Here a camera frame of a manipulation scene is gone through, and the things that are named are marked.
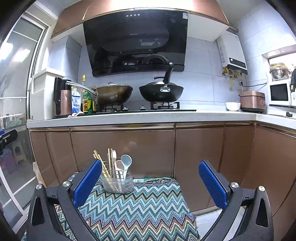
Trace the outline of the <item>pink plastic spoon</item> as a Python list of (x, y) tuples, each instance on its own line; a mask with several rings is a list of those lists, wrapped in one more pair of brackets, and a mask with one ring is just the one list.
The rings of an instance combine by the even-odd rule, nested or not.
[(116, 161), (115, 170), (116, 170), (116, 173), (118, 175), (118, 178), (121, 180), (121, 182), (123, 182), (125, 180), (125, 178), (124, 178), (124, 170), (125, 170), (125, 168), (124, 168), (121, 160)]

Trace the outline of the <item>light blue plastic spoon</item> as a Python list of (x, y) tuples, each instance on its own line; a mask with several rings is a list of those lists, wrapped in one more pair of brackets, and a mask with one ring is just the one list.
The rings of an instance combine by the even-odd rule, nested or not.
[(122, 178), (126, 179), (128, 168), (132, 165), (132, 158), (130, 155), (124, 154), (121, 156), (121, 163), (123, 165)]

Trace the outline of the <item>white plastic fork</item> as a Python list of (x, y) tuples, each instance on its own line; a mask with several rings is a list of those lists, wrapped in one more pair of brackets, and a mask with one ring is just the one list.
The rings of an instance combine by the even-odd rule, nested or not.
[(114, 152), (114, 149), (111, 149), (111, 159), (112, 159), (112, 164), (113, 164), (113, 175), (114, 178), (116, 178), (117, 173), (116, 173), (116, 154)]

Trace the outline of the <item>white plastic bag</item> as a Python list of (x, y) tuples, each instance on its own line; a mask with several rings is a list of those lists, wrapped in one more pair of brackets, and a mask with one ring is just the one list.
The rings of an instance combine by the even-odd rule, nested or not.
[(39, 184), (46, 186), (37, 162), (33, 162), (33, 171)]

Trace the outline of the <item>white box appliance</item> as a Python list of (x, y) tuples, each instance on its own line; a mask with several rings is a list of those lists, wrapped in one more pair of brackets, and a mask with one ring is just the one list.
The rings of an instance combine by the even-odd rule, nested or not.
[(34, 75), (30, 92), (30, 120), (50, 120), (55, 115), (53, 101), (55, 78), (64, 78), (65, 72), (46, 68)]

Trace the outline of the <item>brown lower cabinets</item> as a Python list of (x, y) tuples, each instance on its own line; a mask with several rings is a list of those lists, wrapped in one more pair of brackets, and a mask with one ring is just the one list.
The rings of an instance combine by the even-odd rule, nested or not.
[(275, 240), (295, 240), (295, 130), (262, 121), (30, 128), (48, 186), (85, 168), (97, 150), (132, 157), (134, 177), (174, 177), (191, 211), (214, 206), (199, 174), (208, 160), (243, 188), (264, 186)]

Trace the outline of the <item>garlic cloves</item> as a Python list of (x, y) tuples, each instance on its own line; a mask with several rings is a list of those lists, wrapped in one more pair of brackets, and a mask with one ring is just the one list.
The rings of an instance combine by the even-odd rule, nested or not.
[(84, 112), (79, 111), (77, 113), (73, 113), (73, 114), (69, 115), (68, 118), (74, 118), (74, 117), (81, 116), (81, 115), (84, 115)]

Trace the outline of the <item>black gas stove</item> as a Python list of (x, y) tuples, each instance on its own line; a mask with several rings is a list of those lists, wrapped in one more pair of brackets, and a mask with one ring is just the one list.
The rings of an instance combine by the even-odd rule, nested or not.
[(93, 114), (117, 114), (117, 113), (150, 113), (150, 112), (195, 112), (196, 109), (181, 109), (179, 101), (175, 102), (146, 102), (145, 105), (135, 108), (124, 104), (98, 105)]

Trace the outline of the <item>dark soy sauce bottle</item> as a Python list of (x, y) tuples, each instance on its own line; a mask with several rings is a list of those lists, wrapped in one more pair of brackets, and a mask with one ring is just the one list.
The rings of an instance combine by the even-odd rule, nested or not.
[(94, 100), (92, 100), (92, 112), (93, 113), (97, 112), (97, 103)]

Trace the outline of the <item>white bowl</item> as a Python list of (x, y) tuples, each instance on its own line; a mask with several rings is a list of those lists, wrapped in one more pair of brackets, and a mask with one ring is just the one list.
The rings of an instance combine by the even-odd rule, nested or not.
[(241, 107), (240, 102), (226, 102), (225, 104), (228, 111), (239, 111)]

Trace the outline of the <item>green yellow sauce bottle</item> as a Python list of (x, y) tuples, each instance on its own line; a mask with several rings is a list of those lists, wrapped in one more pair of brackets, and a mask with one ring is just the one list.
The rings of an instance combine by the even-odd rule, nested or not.
[(83, 90), (82, 107), (84, 113), (92, 113), (92, 98), (90, 93), (86, 90)]

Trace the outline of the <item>rose gold rice cooker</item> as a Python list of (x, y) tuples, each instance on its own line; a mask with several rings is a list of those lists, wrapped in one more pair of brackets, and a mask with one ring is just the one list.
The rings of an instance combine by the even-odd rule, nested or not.
[(242, 91), (240, 94), (242, 111), (263, 113), (266, 110), (265, 94), (258, 91)]

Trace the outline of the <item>white microwave oven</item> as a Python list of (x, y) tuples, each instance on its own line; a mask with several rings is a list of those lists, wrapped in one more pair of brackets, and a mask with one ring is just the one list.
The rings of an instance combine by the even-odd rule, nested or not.
[(269, 105), (295, 108), (295, 92), (290, 90), (290, 79), (272, 81), (268, 84)]

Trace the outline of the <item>steel pot on shelf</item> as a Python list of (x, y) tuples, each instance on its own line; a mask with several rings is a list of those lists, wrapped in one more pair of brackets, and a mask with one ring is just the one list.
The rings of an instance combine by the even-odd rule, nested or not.
[(269, 73), (273, 81), (285, 80), (291, 76), (290, 70), (284, 63), (271, 64)]

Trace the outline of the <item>white gas water heater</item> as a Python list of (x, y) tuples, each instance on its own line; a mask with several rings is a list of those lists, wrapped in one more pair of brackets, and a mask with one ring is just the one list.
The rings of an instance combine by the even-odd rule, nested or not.
[(217, 38), (222, 67), (247, 75), (246, 60), (236, 34), (225, 31)]

